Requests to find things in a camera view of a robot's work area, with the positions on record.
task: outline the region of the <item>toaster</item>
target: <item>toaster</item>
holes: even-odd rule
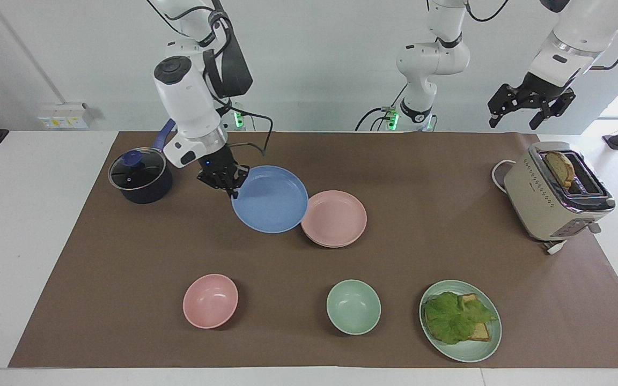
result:
[[[561,152],[576,175],[571,188],[557,181],[545,161]],[[568,240],[585,229],[599,233],[600,218],[614,210],[615,200],[584,159],[566,142],[537,142],[507,172],[505,190],[529,235],[542,241]]]

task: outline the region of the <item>pink plate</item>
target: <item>pink plate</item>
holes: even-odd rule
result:
[[[309,198],[302,230],[316,244],[340,248],[352,244],[366,229],[366,209],[345,191],[328,190]]]
[[[189,286],[182,299],[187,322],[199,328],[216,328],[228,322],[238,307],[238,288],[223,274],[202,276]]]

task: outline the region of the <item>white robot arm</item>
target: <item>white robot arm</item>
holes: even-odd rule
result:
[[[437,93],[429,76],[461,73],[469,65],[469,49],[461,39],[465,14],[463,0],[431,0],[430,30],[436,41],[400,49],[397,69],[407,78],[407,88],[397,106],[398,129],[425,130]]]
[[[216,108],[211,96],[243,95],[252,83],[230,19],[219,0],[156,0],[155,5],[189,37],[170,42],[169,57],[154,69],[159,97],[178,125],[164,155],[178,168],[198,161],[198,179],[236,198],[249,167],[235,161],[220,127],[230,102]]]
[[[490,126],[522,108],[539,108],[531,129],[559,117],[576,97],[569,88],[586,73],[618,32],[618,2],[612,0],[540,0],[560,20],[540,47],[523,83],[500,86],[488,102]]]

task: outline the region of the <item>lid knob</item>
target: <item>lid knob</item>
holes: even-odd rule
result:
[[[128,151],[121,157],[121,161],[128,168],[134,168],[138,166],[140,162],[142,162],[142,152],[138,150]]]

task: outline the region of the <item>lettuce leaf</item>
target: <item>lettuce leaf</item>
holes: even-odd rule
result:
[[[456,344],[473,334],[476,323],[494,320],[492,313],[478,300],[464,302],[461,296],[451,292],[441,293],[427,301],[424,318],[437,340]]]

